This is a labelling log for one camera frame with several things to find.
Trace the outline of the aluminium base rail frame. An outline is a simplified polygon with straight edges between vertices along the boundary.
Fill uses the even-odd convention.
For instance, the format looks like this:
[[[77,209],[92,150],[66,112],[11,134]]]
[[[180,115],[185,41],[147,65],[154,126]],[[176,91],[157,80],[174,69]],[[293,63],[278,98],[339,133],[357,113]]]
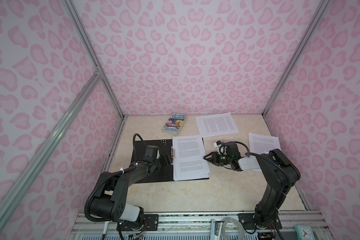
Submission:
[[[265,230],[251,225],[251,212],[180,212],[148,213],[146,223],[137,231],[122,224],[109,223],[106,240],[118,240],[122,231],[125,240],[221,240],[221,226],[225,219],[238,220],[244,227],[246,240],[279,239],[297,240],[296,225],[309,226],[316,240],[332,240],[333,236],[323,215],[318,211],[281,211],[275,225]],[[104,223],[88,221],[79,215],[70,240],[101,240]],[[237,240],[238,233],[227,230],[231,240]]]

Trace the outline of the printed sheet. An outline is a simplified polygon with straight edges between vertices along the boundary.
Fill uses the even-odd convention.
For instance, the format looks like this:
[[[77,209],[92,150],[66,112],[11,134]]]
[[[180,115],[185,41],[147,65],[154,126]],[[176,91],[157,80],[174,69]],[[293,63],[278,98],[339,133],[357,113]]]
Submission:
[[[281,149],[280,140],[278,137],[264,136],[249,133],[249,149],[251,153],[264,154],[270,150]]]
[[[207,161],[203,159],[206,151],[201,136],[174,137],[172,143],[175,149],[174,181],[209,178],[210,168]]]
[[[231,113],[195,117],[195,120],[201,137],[239,133]]]

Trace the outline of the teal alarm clock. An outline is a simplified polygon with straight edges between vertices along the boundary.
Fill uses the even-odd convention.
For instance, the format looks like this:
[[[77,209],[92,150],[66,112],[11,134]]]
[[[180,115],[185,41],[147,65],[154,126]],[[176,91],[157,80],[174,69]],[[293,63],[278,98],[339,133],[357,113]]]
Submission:
[[[295,231],[297,233],[298,240],[315,240],[314,232],[309,226],[296,225]]]

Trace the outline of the clear tube coil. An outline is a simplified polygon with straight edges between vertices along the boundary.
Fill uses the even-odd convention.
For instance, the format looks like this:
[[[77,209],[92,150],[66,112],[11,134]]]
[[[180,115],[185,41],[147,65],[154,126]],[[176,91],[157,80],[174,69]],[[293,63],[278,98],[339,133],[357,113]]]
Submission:
[[[221,237],[223,238],[223,240],[231,239],[227,234],[227,230],[237,232],[239,234],[237,238],[238,240],[245,239],[244,227],[238,220],[233,218],[227,218],[223,221],[221,226]]]

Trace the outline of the black A4 clip folder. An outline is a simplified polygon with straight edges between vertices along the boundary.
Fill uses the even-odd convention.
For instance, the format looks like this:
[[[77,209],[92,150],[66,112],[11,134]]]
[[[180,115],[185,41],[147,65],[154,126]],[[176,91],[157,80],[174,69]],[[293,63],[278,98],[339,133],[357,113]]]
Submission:
[[[146,174],[144,178],[138,180],[139,183],[151,183],[151,182],[168,182],[174,181],[174,169],[173,165],[162,167],[159,171],[148,171],[147,166],[143,162],[142,158],[145,153],[147,146],[157,146],[160,148],[160,155],[169,154],[171,155],[171,147],[173,146],[172,140],[163,140],[163,141],[136,141],[133,140],[133,155],[131,164],[132,165],[143,165],[145,166]]]

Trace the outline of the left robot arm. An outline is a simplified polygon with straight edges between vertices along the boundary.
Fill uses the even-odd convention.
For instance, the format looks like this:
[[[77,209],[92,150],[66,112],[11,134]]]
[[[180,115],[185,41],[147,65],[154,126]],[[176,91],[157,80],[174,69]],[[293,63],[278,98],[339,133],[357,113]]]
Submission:
[[[144,209],[127,204],[128,189],[172,163],[171,154],[161,154],[159,147],[147,146],[144,155],[125,170],[101,173],[85,203],[85,217],[91,222],[128,223],[139,229],[144,224]]]

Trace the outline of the black white marker pen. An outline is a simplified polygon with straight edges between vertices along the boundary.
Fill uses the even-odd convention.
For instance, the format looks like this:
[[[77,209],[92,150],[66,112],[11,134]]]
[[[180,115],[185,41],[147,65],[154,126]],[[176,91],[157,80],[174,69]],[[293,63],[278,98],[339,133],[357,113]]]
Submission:
[[[105,240],[106,237],[107,237],[107,230],[108,230],[109,223],[110,223],[110,222],[105,222],[105,223],[104,223],[101,240]]]

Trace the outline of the colourful paperback book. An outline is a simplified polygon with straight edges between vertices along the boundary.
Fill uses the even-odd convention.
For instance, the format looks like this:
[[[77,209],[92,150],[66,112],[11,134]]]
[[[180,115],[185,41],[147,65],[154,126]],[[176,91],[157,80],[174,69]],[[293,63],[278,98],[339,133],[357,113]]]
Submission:
[[[162,131],[177,136],[180,133],[186,118],[187,115],[185,114],[173,113],[165,123]]]

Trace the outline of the metal folder clip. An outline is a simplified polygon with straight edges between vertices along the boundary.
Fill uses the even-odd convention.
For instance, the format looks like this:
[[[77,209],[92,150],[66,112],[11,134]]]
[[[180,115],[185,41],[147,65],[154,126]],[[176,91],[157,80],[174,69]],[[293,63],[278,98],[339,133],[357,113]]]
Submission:
[[[175,149],[174,149],[173,146],[171,147],[171,157],[172,157],[173,159],[175,158]]]

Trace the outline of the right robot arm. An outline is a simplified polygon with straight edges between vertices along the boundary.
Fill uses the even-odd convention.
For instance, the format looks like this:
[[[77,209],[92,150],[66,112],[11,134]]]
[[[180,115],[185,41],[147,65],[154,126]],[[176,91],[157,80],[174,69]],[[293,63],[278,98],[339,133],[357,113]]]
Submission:
[[[254,224],[258,229],[266,229],[277,221],[279,209],[284,203],[289,191],[301,178],[297,167],[280,149],[266,150],[262,154],[250,152],[244,143],[221,142],[214,143],[217,150],[204,156],[204,160],[217,166],[242,172],[244,164],[254,160],[259,165],[267,187],[262,199],[255,207]]]

